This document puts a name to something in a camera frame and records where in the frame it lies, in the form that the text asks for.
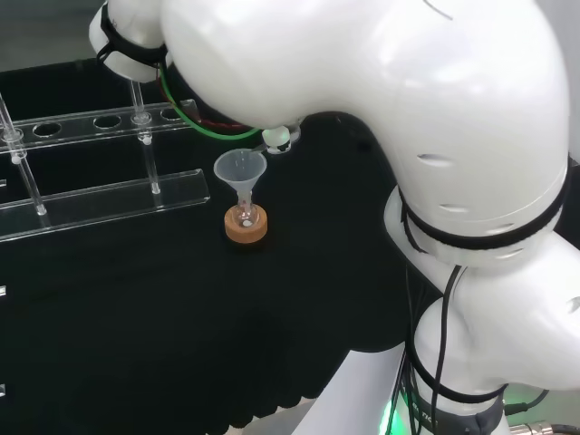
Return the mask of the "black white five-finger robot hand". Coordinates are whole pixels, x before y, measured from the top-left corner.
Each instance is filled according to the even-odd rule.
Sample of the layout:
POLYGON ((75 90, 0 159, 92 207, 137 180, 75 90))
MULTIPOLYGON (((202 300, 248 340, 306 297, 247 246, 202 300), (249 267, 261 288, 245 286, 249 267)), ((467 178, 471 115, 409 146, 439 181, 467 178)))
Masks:
POLYGON ((301 138, 299 125, 290 127, 281 126, 274 129, 263 130, 262 138, 266 151, 272 155, 285 154, 301 138))

